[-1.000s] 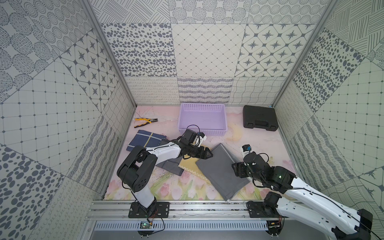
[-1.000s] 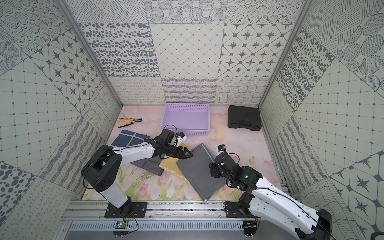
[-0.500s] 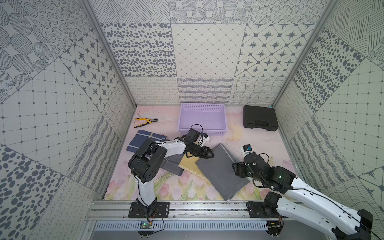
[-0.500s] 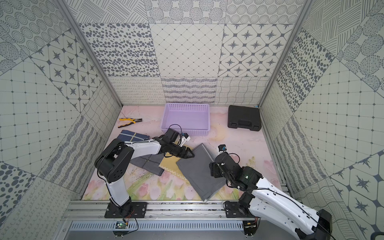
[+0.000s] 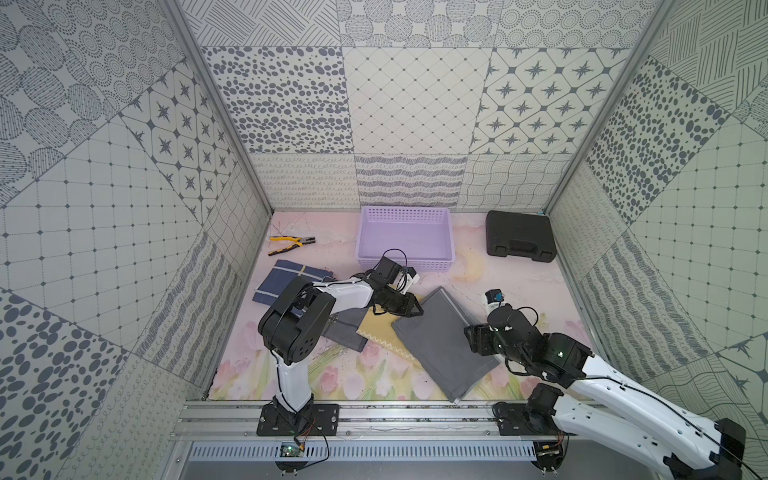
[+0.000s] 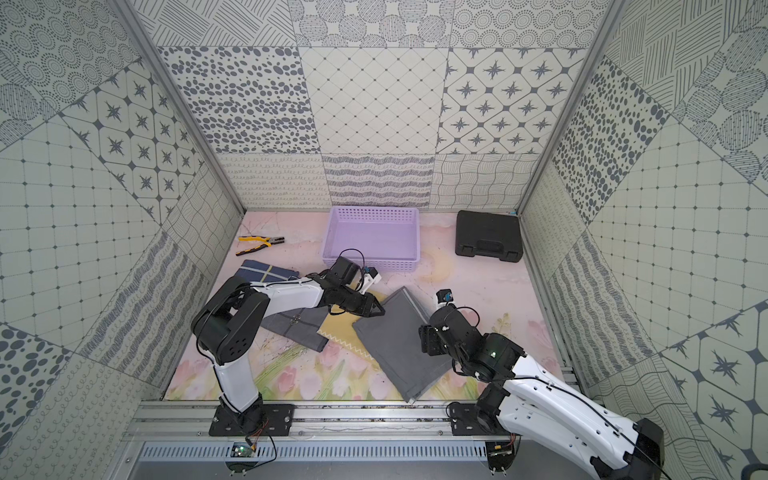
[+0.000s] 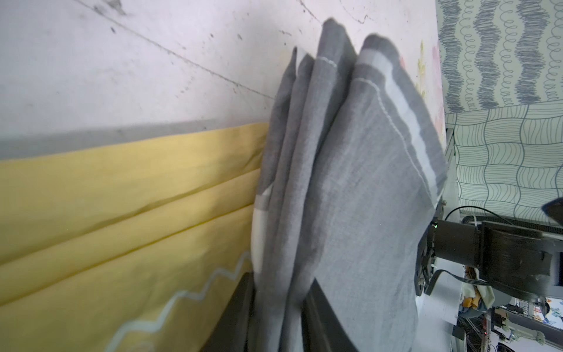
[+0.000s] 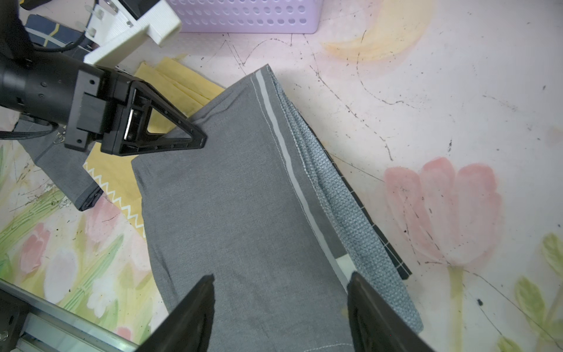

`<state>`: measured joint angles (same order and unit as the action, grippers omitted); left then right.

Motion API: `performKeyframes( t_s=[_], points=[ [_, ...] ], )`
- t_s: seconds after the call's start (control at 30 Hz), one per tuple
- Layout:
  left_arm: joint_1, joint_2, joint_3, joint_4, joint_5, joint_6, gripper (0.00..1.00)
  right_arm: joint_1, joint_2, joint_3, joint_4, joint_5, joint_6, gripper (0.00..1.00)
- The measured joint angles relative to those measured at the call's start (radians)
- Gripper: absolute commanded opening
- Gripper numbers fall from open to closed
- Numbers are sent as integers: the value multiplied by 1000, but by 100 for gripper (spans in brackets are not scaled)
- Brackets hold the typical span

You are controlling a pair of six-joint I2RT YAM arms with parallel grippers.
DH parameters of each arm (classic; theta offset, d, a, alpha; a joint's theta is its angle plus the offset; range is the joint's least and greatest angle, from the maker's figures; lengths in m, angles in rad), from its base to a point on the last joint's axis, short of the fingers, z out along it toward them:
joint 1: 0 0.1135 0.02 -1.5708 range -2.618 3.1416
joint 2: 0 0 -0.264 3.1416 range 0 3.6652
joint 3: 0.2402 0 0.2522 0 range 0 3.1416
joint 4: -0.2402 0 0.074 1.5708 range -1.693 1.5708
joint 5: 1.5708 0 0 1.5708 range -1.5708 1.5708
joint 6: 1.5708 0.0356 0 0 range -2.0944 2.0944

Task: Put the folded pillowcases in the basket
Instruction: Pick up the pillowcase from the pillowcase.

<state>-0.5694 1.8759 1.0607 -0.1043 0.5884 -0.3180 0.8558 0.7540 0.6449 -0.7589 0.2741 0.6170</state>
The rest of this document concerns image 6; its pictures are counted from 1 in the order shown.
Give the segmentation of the yellow zigzag pillowcase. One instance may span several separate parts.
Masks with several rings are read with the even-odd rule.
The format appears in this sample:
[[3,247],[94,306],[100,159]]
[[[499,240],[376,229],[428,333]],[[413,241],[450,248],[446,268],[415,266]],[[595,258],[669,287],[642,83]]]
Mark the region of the yellow zigzag pillowcase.
[[332,307],[318,329],[321,336],[333,341],[358,357],[376,364],[376,360],[359,339],[353,325],[360,316],[345,313],[338,307]]

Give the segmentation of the plain grey pillowcase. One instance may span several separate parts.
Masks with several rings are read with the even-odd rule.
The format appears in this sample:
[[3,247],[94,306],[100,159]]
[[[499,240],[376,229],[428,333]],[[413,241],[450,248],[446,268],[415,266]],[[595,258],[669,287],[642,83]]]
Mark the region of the plain grey pillowcase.
[[384,315],[361,318],[353,329],[402,399],[416,401],[450,370],[451,360],[422,351],[419,328],[428,316],[407,288],[389,295],[383,308]]

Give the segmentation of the purple plastic basket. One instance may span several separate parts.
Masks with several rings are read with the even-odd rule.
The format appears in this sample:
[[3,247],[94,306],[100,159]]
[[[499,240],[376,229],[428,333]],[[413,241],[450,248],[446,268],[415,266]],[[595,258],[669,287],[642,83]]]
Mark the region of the purple plastic basket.
[[339,255],[379,272],[413,272],[420,261],[416,208],[335,206],[330,211],[322,259]]

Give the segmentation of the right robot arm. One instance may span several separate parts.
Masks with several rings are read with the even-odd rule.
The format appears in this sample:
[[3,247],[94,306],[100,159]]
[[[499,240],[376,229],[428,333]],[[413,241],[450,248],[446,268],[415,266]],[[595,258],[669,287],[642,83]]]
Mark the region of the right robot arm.
[[633,421],[592,401],[512,340],[480,332],[454,304],[435,311],[420,326],[419,337],[424,353],[449,356],[456,374],[486,386],[462,424],[534,441],[594,479],[664,476],[660,426],[647,418]]

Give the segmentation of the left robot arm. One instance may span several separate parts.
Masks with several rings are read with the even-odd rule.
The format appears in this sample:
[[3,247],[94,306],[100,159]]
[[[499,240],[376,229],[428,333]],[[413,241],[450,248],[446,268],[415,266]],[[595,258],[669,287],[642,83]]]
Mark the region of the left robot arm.
[[362,271],[362,285],[329,270],[296,280],[251,282],[233,276],[202,307],[192,321],[197,347],[208,352],[221,389],[220,400],[238,421],[260,418],[262,397],[253,382],[247,358],[265,317],[299,308],[331,309],[358,317],[376,317],[384,307],[368,289],[381,280],[374,268]]

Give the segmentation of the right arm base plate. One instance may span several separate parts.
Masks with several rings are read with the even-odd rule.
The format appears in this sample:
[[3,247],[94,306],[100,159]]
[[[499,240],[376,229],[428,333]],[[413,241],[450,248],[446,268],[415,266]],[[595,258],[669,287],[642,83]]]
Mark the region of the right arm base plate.
[[511,436],[518,432],[504,429],[496,417],[473,403],[451,402],[446,406],[453,436]]

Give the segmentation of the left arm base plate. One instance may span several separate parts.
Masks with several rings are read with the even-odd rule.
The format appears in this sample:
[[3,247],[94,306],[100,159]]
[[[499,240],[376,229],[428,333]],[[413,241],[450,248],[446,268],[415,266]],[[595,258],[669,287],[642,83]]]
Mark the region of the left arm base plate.
[[208,434],[211,437],[253,436],[257,433],[286,437],[293,423],[293,404],[254,404],[238,413],[221,402],[214,413]]

